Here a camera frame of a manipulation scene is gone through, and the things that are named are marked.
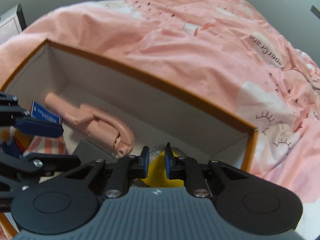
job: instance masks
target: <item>bolt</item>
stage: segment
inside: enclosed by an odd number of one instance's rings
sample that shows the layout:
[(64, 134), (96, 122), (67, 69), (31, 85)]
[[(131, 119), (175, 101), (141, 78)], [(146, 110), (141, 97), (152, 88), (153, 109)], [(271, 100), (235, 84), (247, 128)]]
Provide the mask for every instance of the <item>bolt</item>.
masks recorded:
[(41, 168), (43, 166), (43, 163), (41, 160), (34, 160), (33, 164), (38, 168)]
[(106, 197), (108, 198), (116, 198), (120, 197), (121, 192), (117, 189), (109, 189), (106, 191)]
[(200, 188), (200, 189), (196, 189), (193, 192), (193, 195), (195, 195), (196, 197), (207, 197), (209, 196), (209, 191), (207, 191), (206, 189)]

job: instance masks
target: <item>dark gray rectangular object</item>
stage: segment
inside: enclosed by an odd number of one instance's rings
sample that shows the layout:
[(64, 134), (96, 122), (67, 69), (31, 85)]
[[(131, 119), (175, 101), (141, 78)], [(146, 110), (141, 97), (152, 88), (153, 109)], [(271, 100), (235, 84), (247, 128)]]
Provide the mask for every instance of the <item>dark gray rectangular object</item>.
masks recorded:
[(73, 152), (73, 155), (77, 155), (81, 161), (81, 164), (91, 162), (96, 159), (104, 159), (106, 163), (116, 163), (117, 158), (113, 157), (111, 153), (107, 153), (101, 150), (99, 147), (82, 139), (77, 148)]
[(320, 20), (320, 11), (314, 5), (311, 7), (310, 11)]

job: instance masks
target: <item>pink duvet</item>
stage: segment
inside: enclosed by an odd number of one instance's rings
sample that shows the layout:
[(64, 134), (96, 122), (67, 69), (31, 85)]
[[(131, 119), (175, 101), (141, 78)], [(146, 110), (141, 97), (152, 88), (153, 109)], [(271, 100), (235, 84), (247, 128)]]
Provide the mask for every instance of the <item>pink duvet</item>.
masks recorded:
[(244, 0), (115, 0), (60, 8), (0, 47), (0, 83), (50, 37), (175, 82), (259, 128), (251, 172), (304, 203), (320, 234), (320, 71)]

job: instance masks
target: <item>pink blanket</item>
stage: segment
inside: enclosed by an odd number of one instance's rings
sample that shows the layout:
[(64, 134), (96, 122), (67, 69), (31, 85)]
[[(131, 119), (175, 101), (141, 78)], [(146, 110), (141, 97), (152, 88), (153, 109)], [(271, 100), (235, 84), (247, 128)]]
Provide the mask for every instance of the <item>pink blanket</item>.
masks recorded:
[(259, 128), (251, 172), (304, 203), (320, 234), (320, 71), (244, 0), (115, 0), (60, 8), (0, 47), (0, 83), (49, 37), (175, 82)]

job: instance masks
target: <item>blue label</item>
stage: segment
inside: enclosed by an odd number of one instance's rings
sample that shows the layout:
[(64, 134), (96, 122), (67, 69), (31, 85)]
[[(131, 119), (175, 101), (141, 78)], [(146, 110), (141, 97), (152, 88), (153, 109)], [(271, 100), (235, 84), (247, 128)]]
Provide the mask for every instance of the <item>blue label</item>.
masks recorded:
[(46, 120), (53, 123), (61, 124), (60, 116), (50, 112), (36, 101), (32, 102), (31, 115), (39, 120)]

